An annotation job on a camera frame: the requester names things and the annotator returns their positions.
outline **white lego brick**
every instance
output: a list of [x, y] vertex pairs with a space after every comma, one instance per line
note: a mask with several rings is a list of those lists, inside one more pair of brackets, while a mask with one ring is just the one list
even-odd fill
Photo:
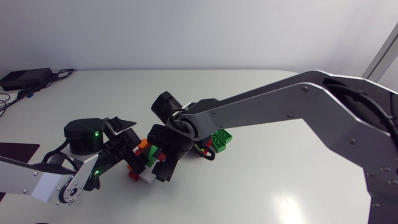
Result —
[[152, 181], [154, 181], [154, 179], [156, 178], [156, 175], [152, 173], [151, 168], [146, 167], [145, 170], [139, 174], [139, 178], [147, 182], [148, 184], [151, 184]]

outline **black power adapter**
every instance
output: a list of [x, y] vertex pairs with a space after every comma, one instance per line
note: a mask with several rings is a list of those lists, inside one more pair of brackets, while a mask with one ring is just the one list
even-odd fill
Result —
[[51, 76], [54, 76], [54, 74], [50, 68], [15, 71], [1, 79], [0, 86], [5, 91], [23, 90], [39, 86], [48, 81]]

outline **white table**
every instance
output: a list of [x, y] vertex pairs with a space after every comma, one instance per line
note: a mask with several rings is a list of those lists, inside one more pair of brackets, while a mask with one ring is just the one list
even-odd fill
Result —
[[[294, 75], [275, 70], [76, 72], [10, 107], [0, 141], [37, 143], [40, 162], [74, 119], [119, 116], [146, 138], [161, 121], [150, 106], [163, 91], [181, 104], [223, 100]], [[170, 182], [133, 182], [120, 162], [101, 189], [72, 206], [7, 194], [1, 223], [367, 223], [362, 169], [329, 151], [301, 120], [228, 129], [233, 140], [214, 161], [188, 154]]]

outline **robotic arm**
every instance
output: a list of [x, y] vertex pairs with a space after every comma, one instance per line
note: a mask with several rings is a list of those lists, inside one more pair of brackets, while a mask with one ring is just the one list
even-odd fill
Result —
[[[147, 138], [166, 157], [152, 170], [160, 181], [169, 181], [178, 160], [219, 129], [303, 119], [326, 147], [364, 169], [372, 197], [369, 223], [398, 223], [397, 93], [362, 78], [313, 71], [222, 101], [206, 99], [184, 107], [165, 92], [151, 109], [165, 124], [155, 124]], [[92, 121], [83, 129], [82, 120], [65, 127], [63, 145], [70, 147], [50, 154], [50, 163], [28, 165], [0, 157], [0, 168], [16, 171], [12, 176], [0, 173], [1, 180], [23, 177], [2, 182], [0, 192], [70, 205], [83, 189], [99, 188], [98, 176], [123, 159], [137, 174], [145, 169], [148, 158], [132, 152], [140, 143], [129, 128], [133, 123]], [[109, 139], [105, 144], [102, 133]], [[61, 166], [67, 157], [74, 158], [74, 170]]]
[[326, 147], [364, 169], [369, 223], [398, 223], [398, 95], [362, 78], [306, 72], [186, 108], [169, 93], [152, 106], [166, 127], [192, 141], [222, 128], [303, 119]]

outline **black cable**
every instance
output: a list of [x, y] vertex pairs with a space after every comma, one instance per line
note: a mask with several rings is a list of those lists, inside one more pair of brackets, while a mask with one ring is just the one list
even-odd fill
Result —
[[54, 151], [48, 152], [42, 162], [47, 162], [52, 156], [58, 154], [62, 149], [64, 149], [67, 145], [69, 144], [69, 141], [66, 139], [65, 142], [62, 143], [58, 148], [56, 148]]
[[0, 103], [4, 103], [4, 106], [0, 106], [0, 111], [1, 111], [0, 118], [1, 118], [1, 116], [4, 114], [4, 112], [6, 112], [7, 100], [11, 99], [11, 96], [8, 93], [0, 93], [0, 95], [7, 96], [7, 99], [0, 100]]
[[44, 88], [47, 88], [51, 84], [53, 84], [54, 82], [59, 81], [59, 80], [63, 80], [65, 78], [69, 77], [75, 71], [76, 71], [75, 69], [62, 69], [61, 71], [59, 71], [57, 73], [53, 73], [53, 75], [48, 80], [46, 80], [45, 82], [43, 82], [39, 86], [35, 86], [35, 87], [29, 88], [29, 89], [26, 89], [26, 90], [19, 91], [18, 95], [17, 95], [17, 98], [14, 101], [12, 101], [10, 103], [6, 103], [4, 106], [0, 107], [0, 112], [1, 112], [0, 117], [4, 114], [4, 112], [6, 112], [6, 109], [8, 107], [12, 106], [13, 104], [17, 103], [21, 99], [25, 98], [27, 95], [35, 93], [37, 91], [40, 91], [40, 90], [42, 90]]
[[76, 171], [79, 170], [79, 167], [76, 165], [76, 163], [73, 162], [67, 155], [65, 155], [65, 154], [62, 153], [62, 152], [59, 152], [59, 153], [57, 153], [57, 154], [60, 155], [60, 156], [62, 156], [62, 157], [64, 157], [64, 158], [73, 166], [73, 168], [74, 168]]
[[390, 133], [392, 142], [398, 150], [398, 129], [394, 122], [394, 117], [388, 115], [374, 100], [367, 96], [367, 94], [353, 90], [343, 85], [326, 85], [332, 91], [342, 93], [352, 97], [353, 100], [361, 102], [364, 106], [369, 108], [385, 125], [388, 132]]

